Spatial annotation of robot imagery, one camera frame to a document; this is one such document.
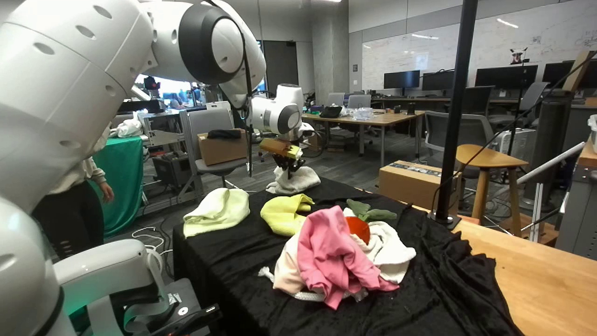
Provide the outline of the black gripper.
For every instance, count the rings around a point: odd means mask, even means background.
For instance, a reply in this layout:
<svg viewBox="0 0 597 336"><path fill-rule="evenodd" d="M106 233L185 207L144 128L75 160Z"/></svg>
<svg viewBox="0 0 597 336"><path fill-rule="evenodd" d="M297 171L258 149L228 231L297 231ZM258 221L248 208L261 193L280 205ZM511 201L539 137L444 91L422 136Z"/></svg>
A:
<svg viewBox="0 0 597 336"><path fill-rule="evenodd" d="M287 154L274 154L274 162L284 171L297 171L304 164L304 158L302 156L293 158L293 156L287 156Z"/></svg>

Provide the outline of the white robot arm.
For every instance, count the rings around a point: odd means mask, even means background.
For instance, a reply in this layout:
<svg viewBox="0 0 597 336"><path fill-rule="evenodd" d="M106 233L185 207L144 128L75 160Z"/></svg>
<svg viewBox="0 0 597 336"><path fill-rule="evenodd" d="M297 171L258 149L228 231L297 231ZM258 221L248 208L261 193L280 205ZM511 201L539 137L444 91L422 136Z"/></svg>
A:
<svg viewBox="0 0 597 336"><path fill-rule="evenodd" d="M299 102L258 96L261 46L226 0L22 0L0 20L0 199L32 210L153 74L218 87L259 130L300 124Z"/></svg>

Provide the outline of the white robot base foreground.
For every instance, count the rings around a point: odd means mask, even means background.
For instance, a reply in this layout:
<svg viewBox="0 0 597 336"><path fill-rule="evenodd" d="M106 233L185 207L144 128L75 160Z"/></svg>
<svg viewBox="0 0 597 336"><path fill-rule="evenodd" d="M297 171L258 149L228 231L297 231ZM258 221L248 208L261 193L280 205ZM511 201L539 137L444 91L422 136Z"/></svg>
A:
<svg viewBox="0 0 597 336"><path fill-rule="evenodd" d="M202 307L192 283L162 276L162 255L138 238L112 240L62 261L45 253L37 223L0 201L0 336L215 336L218 307Z"/></svg>

